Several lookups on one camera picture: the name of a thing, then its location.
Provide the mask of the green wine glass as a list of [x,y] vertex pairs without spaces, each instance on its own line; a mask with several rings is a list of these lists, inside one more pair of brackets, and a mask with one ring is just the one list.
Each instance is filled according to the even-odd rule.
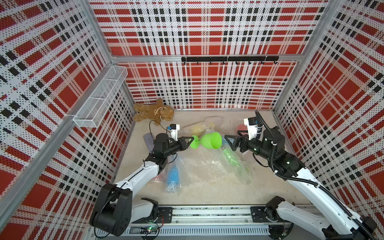
[[230,147],[222,147],[221,151],[238,180],[244,185],[251,184],[255,176],[250,166]]
[[197,149],[199,146],[203,146],[206,149],[217,150],[220,149],[223,143],[222,136],[217,133],[205,134],[202,137],[193,136],[193,141],[190,144],[192,149]]

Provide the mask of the bubble wrap sheet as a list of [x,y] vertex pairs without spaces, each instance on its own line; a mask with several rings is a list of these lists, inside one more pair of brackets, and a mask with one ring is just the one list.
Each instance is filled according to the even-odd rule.
[[215,182],[233,172],[221,150],[206,148],[179,152],[176,167],[182,187],[200,186]]

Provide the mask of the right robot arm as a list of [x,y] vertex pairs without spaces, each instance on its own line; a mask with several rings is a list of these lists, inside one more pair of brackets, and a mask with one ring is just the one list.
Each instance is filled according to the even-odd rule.
[[233,151],[251,152],[267,160],[273,174],[299,190],[321,213],[320,216],[275,196],[266,204],[266,218],[271,222],[288,221],[321,240],[373,240],[376,222],[360,216],[334,196],[295,155],[285,150],[285,136],[279,127],[270,128],[259,111],[246,118],[246,131],[225,140]]

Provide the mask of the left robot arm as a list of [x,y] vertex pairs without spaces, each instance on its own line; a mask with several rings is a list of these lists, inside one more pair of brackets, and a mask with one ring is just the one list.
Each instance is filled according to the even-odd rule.
[[168,157],[187,150],[193,137],[172,139],[168,134],[158,134],[142,166],[116,184],[105,184],[97,197],[90,218],[90,225],[110,235],[120,236],[128,225],[138,220],[155,222],[160,216],[159,204],[149,198],[134,203],[135,195],[167,166]]

